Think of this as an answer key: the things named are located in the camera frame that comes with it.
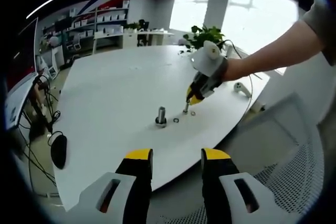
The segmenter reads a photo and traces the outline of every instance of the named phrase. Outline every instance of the office chair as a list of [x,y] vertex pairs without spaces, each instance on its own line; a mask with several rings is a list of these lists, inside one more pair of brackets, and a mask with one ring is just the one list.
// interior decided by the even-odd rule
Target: office chair
[[[148,30],[148,26],[149,26],[149,22],[145,22],[144,19],[139,20],[139,31],[147,31]],[[138,35],[138,47],[141,46],[148,46],[149,41],[147,40],[147,35],[145,34],[141,34]]]
[[78,51],[78,50],[80,50],[81,48],[82,48],[82,47],[81,47],[81,45],[80,45],[80,37],[79,37],[79,35],[75,35],[75,36],[73,37],[73,40],[72,40],[72,41],[67,42],[67,49],[68,49],[69,51],[71,51],[71,50]]

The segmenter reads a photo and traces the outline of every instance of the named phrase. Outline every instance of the computer monitor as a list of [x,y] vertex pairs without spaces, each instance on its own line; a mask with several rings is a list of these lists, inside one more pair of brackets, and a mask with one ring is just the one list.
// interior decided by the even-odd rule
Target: computer monitor
[[7,92],[13,91],[36,73],[35,35],[37,18],[29,23],[15,38],[15,53],[6,73]]

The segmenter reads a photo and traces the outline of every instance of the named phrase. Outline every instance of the oval table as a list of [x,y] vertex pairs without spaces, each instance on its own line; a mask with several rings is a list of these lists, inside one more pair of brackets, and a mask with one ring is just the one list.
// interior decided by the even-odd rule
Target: oval table
[[[156,190],[201,159],[201,148],[215,147],[240,121],[249,105],[234,82],[223,83],[203,102],[182,113],[196,70],[179,46],[108,51],[74,62],[59,97],[61,117],[54,130],[68,139],[63,170],[54,166],[65,210],[106,172],[115,172],[126,153],[153,149],[152,189]],[[252,76],[257,100],[269,77]],[[251,90],[248,77],[239,80]],[[167,127],[155,126],[160,106]]]

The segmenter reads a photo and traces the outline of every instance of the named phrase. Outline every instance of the metal bolt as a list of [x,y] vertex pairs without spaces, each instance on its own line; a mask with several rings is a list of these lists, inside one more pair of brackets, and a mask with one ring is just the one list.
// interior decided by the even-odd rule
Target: metal bolt
[[164,123],[165,119],[165,114],[166,114],[166,109],[164,107],[159,107],[159,115],[158,115],[158,123],[162,124]]
[[184,107],[184,110],[183,110],[184,114],[188,114],[188,108],[189,108],[189,101],[186,103],[186,105]]
[[159,114],[155,119],[155,123],[160,128],[165,128],[167,126],[167,119],[165,117],[166,109],[164,107],[159,107]]

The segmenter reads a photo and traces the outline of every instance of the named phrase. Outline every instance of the window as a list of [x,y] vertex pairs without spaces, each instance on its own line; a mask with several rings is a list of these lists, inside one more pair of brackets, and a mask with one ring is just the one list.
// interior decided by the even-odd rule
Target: window
[[[297,19],[293,0],[229,0],[222,33],[252,54],[279,38]],[[284,74],[286,68],[277,71]]]
[[170,29],[191,31],[191,27],[203,26],[208,0],[175,0]]

